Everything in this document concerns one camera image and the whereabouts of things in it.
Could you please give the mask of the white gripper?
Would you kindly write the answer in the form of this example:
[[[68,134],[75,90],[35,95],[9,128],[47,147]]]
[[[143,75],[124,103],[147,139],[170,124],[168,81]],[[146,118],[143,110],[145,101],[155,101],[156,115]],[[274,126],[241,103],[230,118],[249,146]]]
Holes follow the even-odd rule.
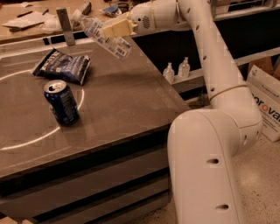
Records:
[[[145,35],[154,31],[154,22],[151,12],[152,3],[140,3],[133,7],[128,13],[125,12],[116,17],[112,17],[102,27],[102,34],[106,38],[125,37],[134,32]]]

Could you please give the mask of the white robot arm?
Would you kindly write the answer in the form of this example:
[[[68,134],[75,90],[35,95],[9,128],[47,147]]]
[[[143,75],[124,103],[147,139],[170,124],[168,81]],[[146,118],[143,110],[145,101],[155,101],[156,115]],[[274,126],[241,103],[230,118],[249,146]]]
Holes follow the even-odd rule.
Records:
[[[212,16],[212,0],[150,0],[110,19],[113,36],[190,27],[210,100],[171,124],[167,150],[178,224],[247,224],[232,157],[250,148],[263,119]]]

